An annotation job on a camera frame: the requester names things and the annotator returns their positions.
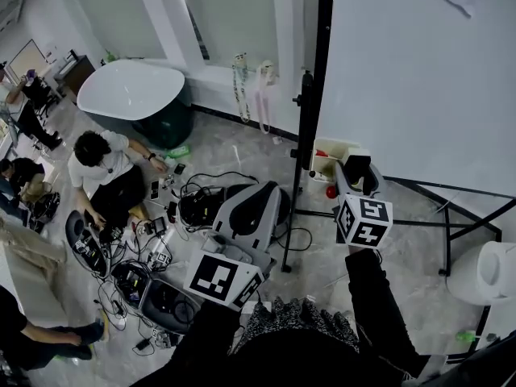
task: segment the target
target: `curly black hair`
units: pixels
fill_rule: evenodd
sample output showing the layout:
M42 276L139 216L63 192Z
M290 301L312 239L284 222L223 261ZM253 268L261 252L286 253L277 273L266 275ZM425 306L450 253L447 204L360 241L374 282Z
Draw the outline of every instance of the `curly black hair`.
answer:
M104 155L111 152L107 140L94 131L86 131L73 146L75 157L84 166L99 166Z

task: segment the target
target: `phone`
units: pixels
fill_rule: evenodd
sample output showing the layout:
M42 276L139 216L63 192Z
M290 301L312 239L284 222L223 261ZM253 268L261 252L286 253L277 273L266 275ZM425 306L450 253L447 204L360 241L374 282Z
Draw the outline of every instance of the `phone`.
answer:
M174 169L174 173L176 175L181 175L184 170L185 170L185 166L183 164L177 164L176 168Z
M160 190L160 182L154 181L151 183L151 199L157 199L158 198L158 191Z

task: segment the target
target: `black metal frame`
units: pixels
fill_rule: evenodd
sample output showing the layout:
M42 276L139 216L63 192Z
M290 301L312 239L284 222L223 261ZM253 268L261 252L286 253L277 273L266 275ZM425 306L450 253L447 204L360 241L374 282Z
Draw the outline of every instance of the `black metal frame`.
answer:
M293 197L290 207L289 214L289 225L287 230L287 238L285 242L285 251L283 254L283 261L281 263L281 271L289 273L291 268L287 265L287 259L289 254L289 245L290 239L292 235L292 227L293 227L293 215L312 215L312 216L322 216L325 218L334 218L333 213L320 212L320 211L312 211L305 209L297 208L297 198L299 192L299 183L301 180L301 172L302 169L308 169L310 164L310 156L312 154L312 147L314 144L315 133L317 131L318 126L318 116L321 106L321 101L323 98L323 87L324 87L324 79L326 75L326 66L327 66L327 57L328 57L328 49L330 45L330 33L331 33L331 16L332 16L332 5L333 0L319 0L318 4L318 35L317 35L317 51L315 57L315 71L314 78L310 75L310 73L306 72L305 76L302 80L302 92L297 98L293 101L296 102L301 107L300 119L299 119L299 141L298 148L293 151L293 157L296 158L296 168L293 179ZM427 181L414 181L410 179L404 179L399 177L384 177L387 181L395 181L400 185L403 185L407 188L410 188L418 193L421 193L428 198L440 203L443 205L443 213L444 213L444 223L435 223L435 222L424 222L424 221L411 221L405 219L394 219L393 223L397 225L411 225L417 227L444 227L446 232L446 245L445 245L445 253L443 258L444 266L439 270L439 275L442 277L449 277L451 272L451 253L452 253L452 241L461 236L467 235L472 231L480 227L487 227L492 232L495 233L495 240L497 242L501 242L501 230L490 222L500 215L504 214L508 210L512 209L516 206L516 197L511 195L505 195L501 193L492 193L484 190L477 189L469 189L469 188L461 188L453 185L444 185L437 184ZM428 189L423 188L423 186L431 186L437 187L441 189L451 189L457 191L463 191L468 193L482 194L488 195L497 198L507 198L510 201L507 202L504 206L495 210L492 214L479 218L474 214L468 213L463 208L453 204L452 202L448 202L446 199L443 199L439 195L432 193ZM463 224L463 223L450 223L450 214L449 209L456 210L457 212L465 215L467 218L470 218L473 223ZM460 229L459 231L453 232L452 229ZM481 319L479 321L478 327L476 329L476 334L480 335L484 330L485 323L487 318L489 317L490 307L486 306L482 312ZM459 362L459 360L463 360L467 358L467 356L471 355L476 349L478 344L478 340L472 343L469 348L469 352L463 355L456 355L453 357L453 360Z

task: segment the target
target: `white box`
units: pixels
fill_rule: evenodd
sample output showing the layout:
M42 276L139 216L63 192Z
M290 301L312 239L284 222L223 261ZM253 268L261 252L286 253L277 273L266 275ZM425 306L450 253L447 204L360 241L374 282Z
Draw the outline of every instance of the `white box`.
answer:
M264 281L264 275L255 265L194 249L183 288L199 297L240 311Z
M337 225L347 245L380 248L393 225L393 204L347 193Z

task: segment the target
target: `black sleeve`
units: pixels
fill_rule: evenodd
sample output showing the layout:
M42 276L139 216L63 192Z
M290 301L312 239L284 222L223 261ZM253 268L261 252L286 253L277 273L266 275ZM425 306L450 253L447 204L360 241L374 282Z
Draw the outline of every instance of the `black sleeve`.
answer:
M42 171L43 165L35 163L28 158L18 158L13 161L16 175L18 176L19 186L22 187L26 182L29 182L37 173L44 173Z
M227 358L239 326L240 313L213 302L204 302L172 359L132 387L169 385L177 374L212 371Z
M418 376L424 366L410 342L405 322L372 249L346 257L349 290L361 347L382 356L392 364Z
M19 311L16 298L2 286L0 286L0 305L2 306L0 314L2 328L21 331L27 326L27 318Z

